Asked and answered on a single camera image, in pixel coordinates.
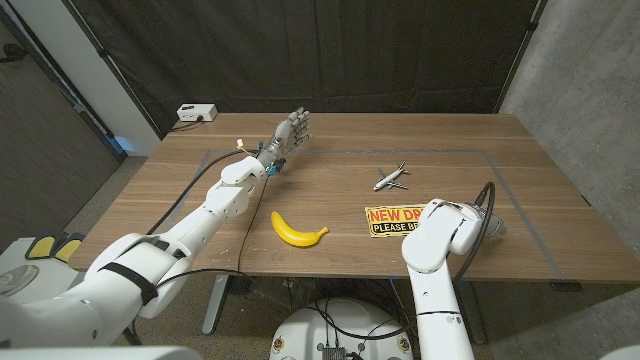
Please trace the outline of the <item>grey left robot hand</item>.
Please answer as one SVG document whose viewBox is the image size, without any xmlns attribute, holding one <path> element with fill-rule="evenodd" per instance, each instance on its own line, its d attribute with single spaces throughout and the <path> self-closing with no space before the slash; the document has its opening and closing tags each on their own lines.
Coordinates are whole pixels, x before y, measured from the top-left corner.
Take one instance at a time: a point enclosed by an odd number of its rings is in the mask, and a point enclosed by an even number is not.
<svg viewBox="0 0 640 360">
<path fill-rule="evenodd" d="M 303 107 L 299 107 L 279 123 L 270 141 L 256 155 L 269 175 L 280 172 L 286 158 L 305 141 L 313 138 L 308 133 L 309 128 L 309 112 Z"/>
</svg>

